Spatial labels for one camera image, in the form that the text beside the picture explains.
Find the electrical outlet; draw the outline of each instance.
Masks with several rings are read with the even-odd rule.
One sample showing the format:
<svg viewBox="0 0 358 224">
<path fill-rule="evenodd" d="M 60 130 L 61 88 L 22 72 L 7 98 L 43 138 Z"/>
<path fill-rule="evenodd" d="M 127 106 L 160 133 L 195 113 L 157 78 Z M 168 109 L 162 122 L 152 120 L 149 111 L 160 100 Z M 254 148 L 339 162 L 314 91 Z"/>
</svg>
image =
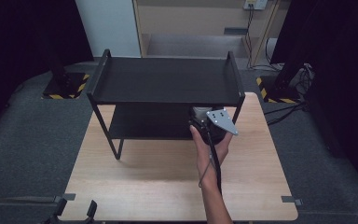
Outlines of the electrical outlet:
<svg viewBox="0 0 358 224">
<path fill-rule="evenodd" d="M 266 9 L 268 0 L 245 0 L 243 4 L 243 9 L 250 9 L 250 5 L 253 4 L 254 10 L 264 10 Z"/>
</svg>

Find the black cable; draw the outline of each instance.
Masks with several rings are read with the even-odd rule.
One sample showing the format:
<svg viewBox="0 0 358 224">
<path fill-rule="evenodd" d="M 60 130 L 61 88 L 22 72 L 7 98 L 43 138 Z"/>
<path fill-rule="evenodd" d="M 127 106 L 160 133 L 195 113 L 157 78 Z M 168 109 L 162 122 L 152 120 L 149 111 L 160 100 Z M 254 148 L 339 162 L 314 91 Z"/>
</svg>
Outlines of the black cable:
<svg viewBox="0 0 358 224">
<path fill-rule="evenodd" d="M 217 187 L 219 188 L 220 194 L 222 194 L 222 172 L 220 170 L 220 161 L 219 158 L 217 157 L 216 148 L 214 148 L 214 144 L 212 142 L 210 130 L 206 125 L 205 127 L 207 128 L 208 142 L 212 152 L 214 169 L 216 171 Z"/>
<path fill-rule="evenodd" d="M 265 47 L 267 62 L 269 63 L 269 65 L 271 66 L 272 69 L 277 70 L 277 71 L 281 71 L 282 69 L 276 68 L 274 65 L 272 65 L 271 58 L 269 57 L 269 53 L 267 52 L 267 46 L 268 45 L 269 45 L 269 38 L 266 41 L 266 47 Z"/>
<path fill-rule="evenodd" d="M 311 73 L 310 68 L 307 65 L 304 65 L 303 71 L 299 75 L 299 81 L 295 85 L 297 92 L 303 96 L 307 93 L 312 83 Z"/>
<path fill-rule="evenodd" d="M 255 9 L 254 9 L 253 4 L 250 4 L 249 5 L 249 20 L 248 20 L 247 32 L 246 32 L 246 36 L 245 36 L 245 43 L 246 43 L 246 46 L 248 47 L 248 50 L 249 50 L 249 61 L 246 64 L 246 67 L 248 69 L 252 67 L 251 66 L 251 61 L 252 61 L 252 41 L 251 41 L 251 37 L 249 35 L 249 31 L 250 31 L 250 27 L 251 27 L 251 24 L 252 24 L 254 11 L 255 11 Z"/>
<path fill-rule="evenodd" d="M 267 67 L 267 68 L 272 68 L 273 70 L 256 69 L 257 67 Z M 250 69 L 256 69 L 256 70 L 271 71 L 271 72 L 281 72 L 281 70 L 280 70 L 280 69 L 275 68 L 275 67 L 273 67 L 273 66 L 266 65 L 266 64 L 254 65 L 254 66 L 251 66 L 251 67 L 249 67 L 249 68 L 250 68 Z"/>
<path fill-rule="evenodd" d="M 285 115 L 281 116 L 280 118 L 277 118 L 277 119 L 272 119 L 270 121 L 267 122 L 267 125 L 273 125 L 273 124 L 276 124 L 276 123 L 279 123 L 281 122 L 282 120 L 286 119 L 287 117 L 289 117 L 290 114 L 292 114 L 293 112 L 297 111 L 297 110 L 300 110 L 300 109 L 305 109 L 306 108 L 306 102 L 302 102 L 300 103 L 299 105 L 295 105 L 292 107 L 292 109 L 286 113 Z"/>
<path fill-rule="evenodd" d="M 282 108 L 282 109 L 272 110 L 272 111 L 269 111 L 269 112 L 264 113 L 264 115 L 276 113 L 276 112 L 283 111 L 283 110 L 287 110 L 287 109 L 291 109 L 291 108 L 296 107 L 296 106 L 297 106 L 297 105 L 292 105 L 292 106 L 288 106 L 288 107 L 285 107 L 285 108 Z"/>
</svg>

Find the white wall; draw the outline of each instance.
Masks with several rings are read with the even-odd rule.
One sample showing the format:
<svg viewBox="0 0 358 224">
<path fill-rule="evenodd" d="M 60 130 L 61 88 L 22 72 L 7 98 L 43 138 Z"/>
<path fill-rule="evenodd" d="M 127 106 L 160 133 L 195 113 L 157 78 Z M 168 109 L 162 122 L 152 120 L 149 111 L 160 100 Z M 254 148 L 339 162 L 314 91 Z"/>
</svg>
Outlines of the white wall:
<svg viewBox="0 0 358 224">
<path fill-rule="evenodd" d="M 141 57 L 131 0 L 76 0 L 94 57 Z"/>
</svg>

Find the shelf lower tier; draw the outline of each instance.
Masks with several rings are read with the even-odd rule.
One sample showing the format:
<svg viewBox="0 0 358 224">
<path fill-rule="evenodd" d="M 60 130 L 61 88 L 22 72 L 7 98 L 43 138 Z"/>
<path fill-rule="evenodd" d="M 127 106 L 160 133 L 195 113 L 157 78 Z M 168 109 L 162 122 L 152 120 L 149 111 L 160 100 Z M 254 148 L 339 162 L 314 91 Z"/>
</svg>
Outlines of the shelf lower tier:
<svg viewBox="0 0 358 224">
<path fill-rule="evenodd" d="M 189 140 L 188 105 L 116 105 L 109 133 L 112 139 Z"/>
</svg>

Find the black and yellow tape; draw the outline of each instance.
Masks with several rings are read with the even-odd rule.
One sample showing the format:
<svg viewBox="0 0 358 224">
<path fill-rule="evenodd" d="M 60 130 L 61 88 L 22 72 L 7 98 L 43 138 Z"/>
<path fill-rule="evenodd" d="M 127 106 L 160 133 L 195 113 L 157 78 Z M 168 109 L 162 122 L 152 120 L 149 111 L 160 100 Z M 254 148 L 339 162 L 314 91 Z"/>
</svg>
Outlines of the black and yellow tape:
<svg viewBox="0 0 358 224">
<path fill-rule="evenodd" d="M 269 94 L 267 93 L 267 90 L 263 84 L 263 81 L 260 77 L 256 79 L 258 89 L 260 89 L 261 97 L 263 98 L 264 102 L 266 103 L 300 103 L 301 101 L 299 99 L 289 99 L 289 98 L 271 98 Z"/>
<path fill-rule="evenodd" d="M 79 84 L 79 87 L 77 88 L 77 92 L 74 94 L 69 95 L 62 95 L 62 94 L 48 94 L 43 95 L 43 99 L 54 99 L 54 100 L 61 100 L 61 99 L 76 99 L 80 96 L 81 92 L 84 90 L 84 87 L 86 86 L 86 82 L 89 79 L 90 75 L 85 74 L 83 76 L 82 81 Z"/>
</svg>

